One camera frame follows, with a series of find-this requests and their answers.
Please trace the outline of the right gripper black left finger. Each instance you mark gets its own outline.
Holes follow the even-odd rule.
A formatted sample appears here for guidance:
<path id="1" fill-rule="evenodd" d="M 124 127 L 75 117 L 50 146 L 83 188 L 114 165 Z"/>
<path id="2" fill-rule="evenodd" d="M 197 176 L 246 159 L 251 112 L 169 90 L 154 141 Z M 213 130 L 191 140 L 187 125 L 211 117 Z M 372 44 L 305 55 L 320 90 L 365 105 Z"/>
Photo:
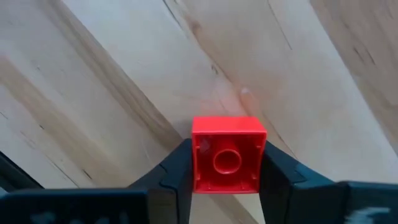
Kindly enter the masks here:
<path id="1" fill-rule="evenodd" d="M 1 223 L 188 223 L 192 190 L 192 141 L 185 139 L 127 187 L 8 193 Z"/>

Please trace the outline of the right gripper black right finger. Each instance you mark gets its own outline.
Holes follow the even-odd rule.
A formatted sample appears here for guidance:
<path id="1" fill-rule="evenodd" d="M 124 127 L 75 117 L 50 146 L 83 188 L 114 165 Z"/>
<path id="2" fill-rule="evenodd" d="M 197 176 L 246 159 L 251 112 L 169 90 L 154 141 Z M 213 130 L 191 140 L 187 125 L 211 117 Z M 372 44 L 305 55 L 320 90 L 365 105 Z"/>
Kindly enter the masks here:
<path id="1" fill-rule="evenodd" d="M 397 223 L 396 184 L 334 182 L 270 142 L 259 198 L 266 223 Z"/>

